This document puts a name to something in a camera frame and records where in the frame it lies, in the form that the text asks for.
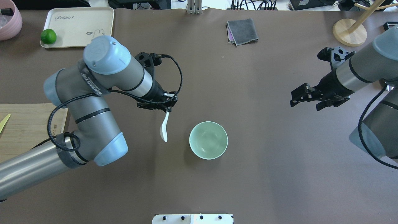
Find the green bowl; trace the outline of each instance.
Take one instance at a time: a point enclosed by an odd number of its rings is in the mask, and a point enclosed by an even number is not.
[[[205,121],[197,124],[189,135],[189,146],[202,159],[216,159],[226,150],[228,136],[221,125]]]

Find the black cable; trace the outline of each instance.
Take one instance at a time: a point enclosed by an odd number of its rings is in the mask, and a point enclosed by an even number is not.
[[[272,10],[272,1],[271,0],[269,0],[269,2],[270,2],[270,4],[269,4],[269,6],[267,7],[267,10]]]
[[[167,102],[173,100],[174,98],[177,98],[177,95],[178,95],[179,92],[181,91],[182,81],[183,81],[181,67],[179,66],[179,64],[177,63],[177,61],[176,61],[172,56],[170,56],[170,55],[161,54],[161,55],[158,55],[158,56],[160,56],[160,58],[170,58],[170,59],[176,64],[176,66],[177,66],[177,68],[178,68],[178,71],[179,71],[179,74],[180,74],[180,83],[179,83],[178,90],[177,90],[177,91],[174,93],[174,95],[173,95],[172,97],[170,97],[168,100],[162,101],[162,102],[153,102],[153,101],[145,100],[145,99],[142,99],[142,98],[140,98],[140,97],[137,97],[137,96],[134,96],[134,95],[129,94],[129,93],[127,93],[127,92],[123,92],[123,91],[119,91],[119,90],[109,90],[109,92],[120,93],[120,94],[129,96],[129,97],[132,97],[132,98],[134,98],[135,100],[140,100],[140,101],[147,102],[147,103],[151,103],[151,104],[163,104],[163,103],[167,103]],[[70,149],[70,148],[67,148],[67,147],[61,145],[60,143],[58,143],[58,142],[55,140],[54,136],[51,134],[51,122],[52,122],[52,120],[53,120],[54,114],[55,114],[59,109],[61,109],[62,107],[66,106],[67,104],[69,104],[69,103],[71,103],[71,102],[73,102],[73,101],[76,101],[76,100],[80,100],[80,99],[84,99],[84,98],[90,97],[90,96],[97,96],[97,95],[96,95],[95,93],[89,93],[89,94],[86,94],[86,95],[77,96],[77,97],[75,97],[75,98],[72,98],[72,99],[70,99],[70,100],[67,100],[67,101],[63,102],[62,104],[60,104],[59,106],[57,106],[57,107],[51,112],[51,114],[50,114],[50,116],[49,116],[49,119],[48,119],[48,121],[47,121],[47,134],[48,134],[48,136],[49,136],[49,140],[50,140],[55,146],[57,146],[59,149],[62,149],[62,150],[64,150],[64,151],[69,151],[69,152],[76,151],[76,150],[78,150],[79,147],[80,147],[80,139],[79,139],[79,137],[77,137],[76,135],[74,135],[74,134],[72,134],[72,133],[64,133],[64,136],[67,136],[67,137],[70,137],[70,138],[74,138],[74,139],[76,140],[76,142],[77,142],[76,146],[73,147],[72,149]]]
[[[145,8],[145,7],[143,7],[143,6],[140,6],[141,8],[144,8],[144,9],[152,9],[152,8]]]
[[[247,1],[246,1],[246,0],[244,0],[244,1],[245,1],[246,9],[249,11],[249,6],[248,6],[248,3],[247,3]]]
[[[263,6],[263,3],[265,3],[266,0],[262,0],[261,4],[257,7],[257,10],[261,10],[261,6]]]
[[[47,134],[49,135],[51,142],[52,142],[55,146],[57,146],[58,148],[60,148],[60,149],[62,149],[62,150],[65,150],[65,151],[69,151],[69,152],[76,151],[76,150],[78,150],[79,147],[80,147],[80,140],[79,140],[79,138],[78,138],[76,135],[74,135],[74,134],[70,134],[70,135],[69,135],[69,137],[74,138],[74,139],[76,139],[76,141],[77,141],[76,147],[74,147],[74,148],[72,148],[72,149],[69,149],[69,148],[67,148],[67,147],[62,146],[60,143],[58,143],[58,142],[55,140],[54,136],[51,134],[51,121],[53,120],[53,117],[54,117],[55,112],[57,112],[57,111],[58,111],[59,109],[61,109],[62,107],[64,107],[65,105],[67,105],[67,104],[69,104],[69,103],[71,103],[71,102],[73,102],[73,101],[75,101],[75,100],[84,99],[84,98],[87,98],[87,97],[90,97],[90,96],[96,96],[96,94],[95,94],[95,93],[89,93],[89,94],[86,94],[86,95],[82,95],[82,96],[75,97],[75,98],[73,98],[73,99],[70,99],[70,100],[68,100],[68,101],[63,102],[62,104],[60,104],[59,106],[57,106],[57,107],[51,112],[51,114],[50,114],[50,116],[49,116],[49,119],[48,119],[48,122],[47,122]]]
[[[242,9],[242,6],[244,6],[244,5],[247,5],[247,4],[250,4],[250,3],[252,3],[252,2],[262,2],[262,1],[264,1],[264,0],[254,0],[254,1],[250,1],[249,3],[244,3],[244,4],[242,4],[243,3],[243,1],[244,0],[242,0],[241,2],[240,2],[240,5],[239,5],[239,3],[238,3],[238,8],[239,9]]]
[[[377,157],[373,154],[373,152],[368,148],[368,146],[366,145],[365,140],[363,139],[363,134],[362,134],[362,121],[363,121],[363,119],[364,119],[366,113],[368,112],[370,106],[375,102],[375,100],[376,100],[378,97],[381,96],[381,94],[382,94],[386,89],[387,89],[387,85],[385,85],[385,86],[383,87],[383,89],[382,89],[382,90],[381,90],[381,91],[368,103],[368,105],[366,106],[366,108],[365,108],[365,110],[363,111],[361,117],[359,118],[359,122],[358,122],[358,134],[359,134],[359,139],[361,140],[361,143],[362,143],[363,147],[364,147],[365,150],[369,153],[369,155],[371,155],[371,157],[373,157],[373,159],[375,159],[377,162],[379,162],[379,163],[381,163],[381,164],[383,164],[383,165],[385,165],[385,166],[388,166],[388,167],[391,167],[391,168],[394,168],[394,169],[398,169],[397,166],[391,165],[391,164],[386,163],[386,162],[384,162],[384,161],[381,161],[379,158],[377,158]]]
[[[256,5],[254,4],[254,2],[252,0],[250,0],[253,4],[254,10],[256,10]]]
[[[339,4],[339,3],[341,3],[342,1],[344,1],[344,0],[338,1],[337,3],[334,3],[334,4],[331,5],[331,6],[335,6],[335,5]]]
[[[36,148],[37,146],[41,146],[41,145],[43,145],[44,143],[46,143],[46,142],[48,142],[48,141],[50,141],[50,138],[47,138],[46,140],[40,142],[39,144],[35,145],[35,146],[34,146],[33,148],[31,148],[31,149],[34,149],[34,148]]]
[[[86,0],[79,0],[79,2],[85,4],[87,7],[91,7],[90,3],[88,1],[86,1]]]

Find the brown table surface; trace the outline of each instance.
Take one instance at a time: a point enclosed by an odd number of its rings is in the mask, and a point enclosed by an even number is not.
[[[23,11],[22,31],[0,42],[0,103],[45,103],[44,80],[75,64],[83,48],[44,49],[39,44],[48,11]],[[396,223],[397,172],[351,144],[348,135],[380,90],[371,84],[338,108],[289,105],[290,92],[316,85],[329,73],[316,54],[340,46],[332,35],[341,18],[358,12],[233,12],[115,10],[114,37],[132,55],[175,57],[184,72],[179,100],[159,136],[161,111],[106,96],[129,152],[105,167],[91,162],[10,197],[0,223],[140,223],[155,214],[231,213],[235,223]],[[258,43],[227,43],[226,22],[253,18]],[[364,26],[366,43],[396,12],[375,12]],[[361,47],[347,50],[358,51]],[[170,60],[156,79],[176,90]],[[228,133],[225,154],[206,161],[189,148],[202,121]],[[69,131],[76,128],[70,123]]]

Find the wooden cutting board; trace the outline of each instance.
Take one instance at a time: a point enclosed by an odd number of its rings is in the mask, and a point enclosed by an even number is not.
[[[29,151],[48,139],[47,121],[53,104],[0,104],[0,121],[11,114],[0,133],[0,163]],[[68,109],[58,110],[51,127],[53,135],[64,132]]]

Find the light blue joint cap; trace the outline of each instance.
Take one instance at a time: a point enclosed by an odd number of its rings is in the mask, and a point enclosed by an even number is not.
[[[377,36],[372,44],[379,54],[398,61],[398,25]]]
[[[44,94],[46,95],[47,99],[49,99],[55,106],[61,105],[61,100],[58,97],[57,94],[57,76],[60,71],[63,69],[60,69],[56,73],[52,74],[50,77],[44,81],[43,84],[43,89],[44,89]]]
[[[129,50],[111,36],[94,38],[83,51],[83,60],[96,73],[111,75],[125,69],[131,60]]]
[[[124,156],[128,150],[129,147],[124,139],[123,132],[120,132],[99,152],[94,158],[94,162],[98,166],[105,166]]]
[[[380,143],[379,139],[364,123],[362,123],[362,135],[366,145],[377,158],[380,159],[381,157],[386,155],[386,151],[383,145]],[[362,149],[366,154],[368,154],[368,152],[362,145],[361,139],[359,138],[358,127],[356,127],[355,130],[353,130],[353,132],[349,135],[349,140],[358,148]]]

